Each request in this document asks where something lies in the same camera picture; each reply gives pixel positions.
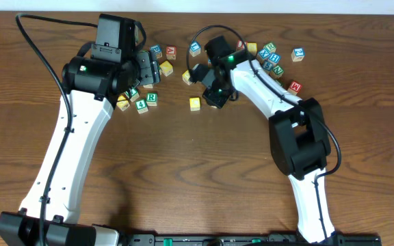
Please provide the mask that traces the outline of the yellow C block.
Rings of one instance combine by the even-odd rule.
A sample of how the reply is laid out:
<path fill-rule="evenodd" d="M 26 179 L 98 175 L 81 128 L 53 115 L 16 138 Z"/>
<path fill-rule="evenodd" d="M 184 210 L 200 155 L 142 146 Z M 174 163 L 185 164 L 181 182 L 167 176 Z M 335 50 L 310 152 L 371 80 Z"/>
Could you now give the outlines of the yellow C block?
<path fill-rule="evenodd" d="M 191 111 L 199 111 L 201 107 L 199 97 L 190 98 L 189 107 Z"/>

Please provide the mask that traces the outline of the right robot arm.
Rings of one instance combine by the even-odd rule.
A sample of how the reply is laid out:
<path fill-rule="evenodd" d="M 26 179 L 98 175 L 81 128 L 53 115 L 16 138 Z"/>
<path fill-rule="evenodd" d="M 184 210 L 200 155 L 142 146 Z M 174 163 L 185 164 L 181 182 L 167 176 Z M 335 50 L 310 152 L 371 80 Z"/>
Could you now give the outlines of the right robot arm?
<path fill-rule="evenodd" d="M 328 212 L 324 179 L 330 147 L 338 142 L 324 121 L 320 104 L 281 87 L 245 50 L 209 51 L 212 66 L 190 68 L 191 80 L 206 87 L 205 99 L 222 108 L 235 92 L 246 96 L 268 119 L 270 150 L 288 177 L 298 210 L 298 232 L 309 243 L 323 243 L 335 231 Z"/>

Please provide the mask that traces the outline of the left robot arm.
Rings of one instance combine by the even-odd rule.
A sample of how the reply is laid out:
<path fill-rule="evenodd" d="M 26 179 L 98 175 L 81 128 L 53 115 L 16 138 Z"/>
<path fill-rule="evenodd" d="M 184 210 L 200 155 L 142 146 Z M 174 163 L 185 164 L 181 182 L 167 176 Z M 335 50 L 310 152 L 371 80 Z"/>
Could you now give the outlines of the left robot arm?
<path fill-rule="evenodd" d="M 64 66 L 59 118 L 35 183 L 18 212 L 2 212 L 0 237 L 8 245 L 120 245 L 106 225 L 80 225 L 81 195 L 99 137 L 118 97 L 160 81 L 156 55 L 110 53 L 71 59 Z"/>

